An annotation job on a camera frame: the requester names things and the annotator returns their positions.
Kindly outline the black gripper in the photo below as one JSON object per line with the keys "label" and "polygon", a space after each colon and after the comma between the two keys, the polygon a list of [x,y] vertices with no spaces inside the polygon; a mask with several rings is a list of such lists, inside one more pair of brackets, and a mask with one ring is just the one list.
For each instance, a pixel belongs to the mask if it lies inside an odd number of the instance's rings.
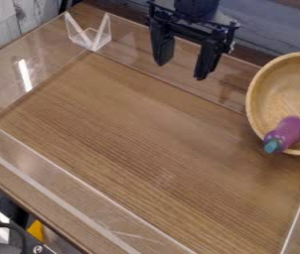
{"label": "black gripper", "polygon": [[149,0],[153,58],[158,66],[174,56],[176,39],[201,45],[195,78],[204,80],[216,70],[223,53],[235,47],[239,21],[220,10],[221,0]]}

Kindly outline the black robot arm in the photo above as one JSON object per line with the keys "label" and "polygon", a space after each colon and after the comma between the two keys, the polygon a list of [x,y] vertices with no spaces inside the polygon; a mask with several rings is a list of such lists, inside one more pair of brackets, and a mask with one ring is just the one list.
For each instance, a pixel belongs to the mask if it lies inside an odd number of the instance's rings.
{"label": "black robot arm", "polygon": [[176,38],[201,46],[195,78],[204,80],[216,70],[223,54],[235,47],[236,19],[220,10],[221,0],[149,0],[149,30],[153,58],[158,66],[174,57]]}

